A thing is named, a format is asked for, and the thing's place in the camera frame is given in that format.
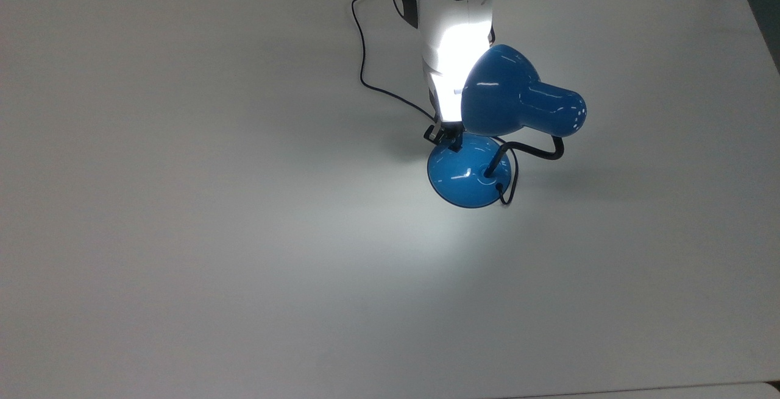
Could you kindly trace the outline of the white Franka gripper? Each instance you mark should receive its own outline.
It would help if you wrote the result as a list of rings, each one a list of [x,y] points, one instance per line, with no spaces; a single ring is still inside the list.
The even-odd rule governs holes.
[[[466,78],[482,55],[488,51],[488,41],[476,43],[443,44],[436,48],[430,44],[422,47],[425,75],[429,87],[434,91],[438,112],[442,122],[461,122],[462,92]],[[424,139],[445,146],[452,152],[459,152],[463,145],[463,125],[445,125],[437,122],[427,127]]]

